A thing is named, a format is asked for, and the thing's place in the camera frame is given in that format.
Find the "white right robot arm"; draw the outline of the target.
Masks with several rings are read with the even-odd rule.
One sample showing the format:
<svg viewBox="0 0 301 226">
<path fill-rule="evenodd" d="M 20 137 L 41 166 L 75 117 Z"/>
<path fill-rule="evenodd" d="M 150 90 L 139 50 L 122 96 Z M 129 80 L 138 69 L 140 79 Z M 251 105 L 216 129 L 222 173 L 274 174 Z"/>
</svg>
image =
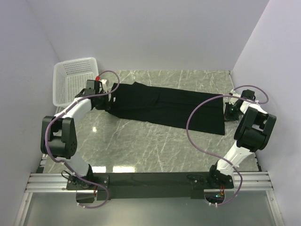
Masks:
<svg viewBox="0 0 301 226">
<path fill-rule="evenodd" d="M 232 175 L 240 163 L 258 150 L 263 150 L 271 137 L 276 124 L 276 116 L 267 113 L 255 101 L 255 92 L 244 90 L 241 94 L 232 90 L 232 98 L 226 102 L 225 120 L 242 119 L 234 134 L 234 144 L 226 155 L 212 165 L 206 177 L 212 188 L 225 188 L 232 185 Z"/>
</svg>

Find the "black t-shirt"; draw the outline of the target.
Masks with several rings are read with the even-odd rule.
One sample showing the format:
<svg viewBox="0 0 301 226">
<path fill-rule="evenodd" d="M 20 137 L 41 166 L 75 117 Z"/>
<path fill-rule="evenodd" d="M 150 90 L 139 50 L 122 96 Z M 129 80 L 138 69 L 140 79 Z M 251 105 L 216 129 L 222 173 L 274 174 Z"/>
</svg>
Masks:
<svg viewBox="0 0 301 226">
<path fill-rule="evenodd" d="M 108 113 L 175 128 L 225 135 L 223 100 L 217 94 L 133 84 L 114 84 Z"/>
</svg>

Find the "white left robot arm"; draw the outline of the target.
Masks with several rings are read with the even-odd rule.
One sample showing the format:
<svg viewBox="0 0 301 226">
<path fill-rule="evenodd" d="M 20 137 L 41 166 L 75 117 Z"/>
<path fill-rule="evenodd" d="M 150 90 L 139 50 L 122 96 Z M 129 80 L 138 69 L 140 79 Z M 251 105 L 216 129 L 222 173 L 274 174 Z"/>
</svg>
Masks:
<svg viewBox="0 0 301 226">
<path fill-rule="evenodd" d="M 63 111 L 55 116 L 46 116 L 42 120 L 41 152 L 51 153 L 57 163 L 68 170 L 68 182 L 82 189 L 94 186 L 94 175 L 90 164 L 77 153 L 75 124 L 86 113 L 93 110 L 105 110 L 109 106 L 108 80 L 87 80 L 86 87 Z"/>
</svg>

